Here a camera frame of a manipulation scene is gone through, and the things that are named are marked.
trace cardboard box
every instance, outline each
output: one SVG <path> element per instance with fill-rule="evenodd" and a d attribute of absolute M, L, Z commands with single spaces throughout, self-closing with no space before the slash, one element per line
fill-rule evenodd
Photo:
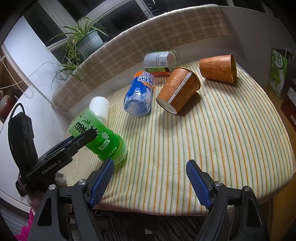
<path fill-rule="evenodd" d="M 286 50 L 272 49 L 269 86 L 279 99 L 285 97 L 295 78 L 295 57 Z"/>
<path fill-rule="evenodd" d="M 296 131 L 296 84 L 294 81 L 291 82 L 288 93 L 281 104 L 281 110 Z"/>

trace bottle label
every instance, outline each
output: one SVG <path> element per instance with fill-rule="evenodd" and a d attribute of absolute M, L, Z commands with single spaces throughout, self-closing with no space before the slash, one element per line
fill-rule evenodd
<path fill-rule="evenodd" d="M 98 136 L 86 146 L 95 154 L 98 154 L 100 159 L 102 157 L 102 161 L 110 157 L 109 154 L 113 154 L 113 150 L 119 148 L 120 141 L 117 137 L 118 135 L 115 135 L 112 130 L 106 127 L 95 114 L 87 108 L 71 123 L 69 132 L 76 137 L 89 129 L 95 129 Z"/>
<path fill-rule="evenodd" d="M 143 65 L 153 75 L 170 74 L 180 65 L 180 56 L 175 50 L 149 53 L 145 56 Z"/>
<path fill-rule="evenodd" d="M 137 72 L 133 76 L 133 81 L 126 93 L 123 104 L 129 100 L 137 100 L 145 103 L 147 109 L 150 109 L 153 81 L 154 78 L 152 74 L 145 71 Z"/>

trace cup rim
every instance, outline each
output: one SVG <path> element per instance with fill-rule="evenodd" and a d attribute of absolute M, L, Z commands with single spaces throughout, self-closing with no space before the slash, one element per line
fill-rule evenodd
<path fill-rule="evenodd" d="M 197 74 L 194 73 L 191 69 L 188 69 L 188 68 L 183 67 L 183 66 L 175 67 L 174 70 L 175 70 L 175 69 L 178 69 L 178 68 L 179 68 L 179 69 L 186 69 L 186 70 L 188 70 L 188 71 L 190 71 L 190 72 L 193 73 L 193 75 L 197 78 L 197 80 L 198 80 L 198 82 L 199 82 L 199 84 L 200 84 L 200 86 L 199 86 L 198 89 L 197 89 L 197 91 L 198 91 L 198 90 L 200 89 L 200 87 L 201 87 L 201 82 L 200 82 L 200 79 L 198 78 Z"/>
<path fill-rule="evenodd" d="M 165 101 L 165 100 L 163 100 L 161 98 L 156 98 L 155 100 L 156 100 L 157 104 L 159 104 L 159 106 L 161 108 L 163 108 L 164 110 L 166 110 L 167 112 L 169 112 L 169 113 L 171 113 L 173 115 L 178 114 L 178 112 L 176 111 L 176 109 L 171 104 L 169 104 L 167 101 Z M 168 105 L 170 105 L 174 109 L 174 111 L 170 111 L 168 108 L 165 108 L 165 106 L 162 104 L 162 102 L 166 102 Z"/>
<path fill-rule="evenodd" d="M 235 84 L 237 81 L 237 65 L 232 53 L 230 54 L 230 73 L 231 73 L 231 80 Z"/>

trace pink cloth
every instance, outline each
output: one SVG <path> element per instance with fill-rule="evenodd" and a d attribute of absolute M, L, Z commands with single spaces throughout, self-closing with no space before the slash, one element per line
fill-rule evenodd
<path fill-rule="evenodd" d="M 19 240 L 19 241 L 28 241 L 29 231 L 30 231 L 33 219 L 34 219 L 34 215 L 33 215 L 32 208 L 31 208 L 30 213 L 29 213 L 28 227 L 23 226 L 21 231 L 20 231 L 20 235 L 15 235 L 15 238 L 17 240 Z"/>

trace window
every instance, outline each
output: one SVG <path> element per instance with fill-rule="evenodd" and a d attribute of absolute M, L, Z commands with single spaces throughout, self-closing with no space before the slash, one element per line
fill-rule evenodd
<path fill-rule="evenodd" d="M 61 34 L 62 31 L 58 28 L 55 22 L 48 16 L 39 3 L 35 3 L 25 14 L 24 17 L 35 31 L 41 41 L 46 44 L 54 36 Z M 59 36 L 52 43 L 66 38 Z"/>
<path fill-rule="evenodd" d="M 99 33 L 103 42 L 107 42 L 154 16 L 203 4 L 236 6 L 273 14 L 259 0 L 39 0 L 25 13 L 25 18 L 45 44 L 57 34 L 71 31 L 63 26 L 75 26 L 84 16 L 98 20 L 96 27 L 108 28 L 102 30 L 108 36 Z M 48 46 L 60 62 L 65 54 L 65 43 L 66 36 L 60 36 Z"/>
<path fill-rule="evenodd" d="M 258 0 L 232 0 L 236 7 L 253 9 L 259 12 L 264 12 L 264 8 Z"/>
<path fill-rule="evenodd" d="M 61 5 L 78 21 L 80 18 L 88 15 L 90 11 L 105 0 L 58 0 Z"/>
<path fill-rule="evenodd" d="M 144 0 L 144 3 L 149 7 L 154 16 L 180 8 L 204 4 L 228 6 L 227 0 Z"/>
<path fill-rule="evenodd" d="M 105 42 L 113 39 L 121 32 L 145 20 L 147 20 L 145 13 L 135 1 L 131 1 L 108 14 L 106 17 L 100 20 L 95 25 L 95 27 L 108 28 L 105 30 L 105 33 L 109 35 L 109 37 L 100 34 L 101 39 L 103 42 Z"/>

